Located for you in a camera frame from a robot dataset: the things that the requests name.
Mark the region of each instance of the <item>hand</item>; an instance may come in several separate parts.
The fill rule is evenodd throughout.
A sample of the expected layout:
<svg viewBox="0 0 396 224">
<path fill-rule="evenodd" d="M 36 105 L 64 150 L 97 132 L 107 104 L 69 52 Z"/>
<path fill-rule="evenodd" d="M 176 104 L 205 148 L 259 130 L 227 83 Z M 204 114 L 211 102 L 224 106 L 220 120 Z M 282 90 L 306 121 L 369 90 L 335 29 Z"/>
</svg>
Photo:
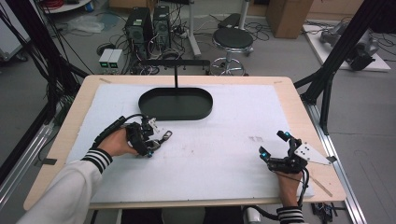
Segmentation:
<svg viewBox="0 0 396 224">
<path fill-rule="evenodd" d="M 276 172 L 279 182 L 279 198 L 284 207 L 298 206 L 297 204 L 297 188 L 300 184 L 303 173 L 285 174 Z"/>
<path fill-rule="evenodd" d="M 137 151 L 130 147 L 126 139 L 126 131 L 124 128 L 119 129 L 105 138 L 98 146 L 106 151 L 111 157 L 121 156 L 126 153 L 137 155 Z"/>
</svg>

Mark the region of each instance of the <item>black stool seat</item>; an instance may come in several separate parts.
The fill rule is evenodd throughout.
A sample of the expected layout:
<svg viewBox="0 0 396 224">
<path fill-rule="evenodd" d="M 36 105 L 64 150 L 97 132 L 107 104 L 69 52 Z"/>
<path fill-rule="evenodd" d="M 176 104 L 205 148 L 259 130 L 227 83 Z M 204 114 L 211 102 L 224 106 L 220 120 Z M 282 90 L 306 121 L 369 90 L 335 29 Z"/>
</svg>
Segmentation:
<svg viewBox="0 0 396 224">
<path fill-rule="evenodd" d="M 253 37 L 248 32 L 236 28 L 218 29 L 213 40 L 226 49 L 246 49 L 253 44 Z"/>
</svg>

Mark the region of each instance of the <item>white sleeve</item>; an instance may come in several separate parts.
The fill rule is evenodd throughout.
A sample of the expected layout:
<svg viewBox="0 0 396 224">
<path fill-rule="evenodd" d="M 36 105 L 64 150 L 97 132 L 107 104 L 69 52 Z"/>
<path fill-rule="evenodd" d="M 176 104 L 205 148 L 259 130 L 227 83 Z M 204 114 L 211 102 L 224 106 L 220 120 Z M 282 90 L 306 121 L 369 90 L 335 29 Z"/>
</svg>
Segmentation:
<svg viewBox="0 0 396 224">
<path fill-rule="evenodd" d="M 18 223 L 83 223 L 101 173 L 111 162 L 103 150 L 90 149 L 82 161 L 67 164 Z"/>
</svg>

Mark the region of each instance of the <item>white paper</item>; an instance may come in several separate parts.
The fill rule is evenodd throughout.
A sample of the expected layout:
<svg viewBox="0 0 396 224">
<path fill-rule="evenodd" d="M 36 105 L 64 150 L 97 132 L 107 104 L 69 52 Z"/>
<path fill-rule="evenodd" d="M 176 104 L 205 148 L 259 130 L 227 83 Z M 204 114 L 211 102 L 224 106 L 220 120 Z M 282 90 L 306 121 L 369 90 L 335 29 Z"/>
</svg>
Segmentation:
<svg viewBox="0 0 396 224">
<path fill-rule="evenodd" d="M 81 159 L 93 139 L 120 116 L 140 113 L 139 97 L 158 86 L 101 85 L 67 162 Z M 213 109 L 200 120 L 157 121 L 159 139 L 172 137 L 152 158 L 114 158 L 103 173 L 93 203 L 166 202 L 275 198 L 276 175 L 259 157 L 260 146 L 273 157 L 287 155 L 289 144 L 277 131 L 289 132 L 276 91 L 264 85 L 202 85 Z M 313 196 L 308 189 L 305 196 Z"/>
</svg>

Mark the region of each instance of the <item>black oval tray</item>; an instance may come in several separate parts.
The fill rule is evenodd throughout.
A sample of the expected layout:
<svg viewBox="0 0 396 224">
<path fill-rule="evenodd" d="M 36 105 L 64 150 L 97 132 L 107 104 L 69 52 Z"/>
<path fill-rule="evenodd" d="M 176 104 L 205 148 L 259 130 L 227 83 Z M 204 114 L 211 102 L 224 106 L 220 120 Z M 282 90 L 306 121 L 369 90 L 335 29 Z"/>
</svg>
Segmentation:
<svg viewBox="0 0 396 224">
<path fill-rule="evenodd" d="M 155 88 L 139 99 L 142 114 L 156 120 L 203 119 L 212 106 L 212 95 L 200 88 Z"/>
</svg>

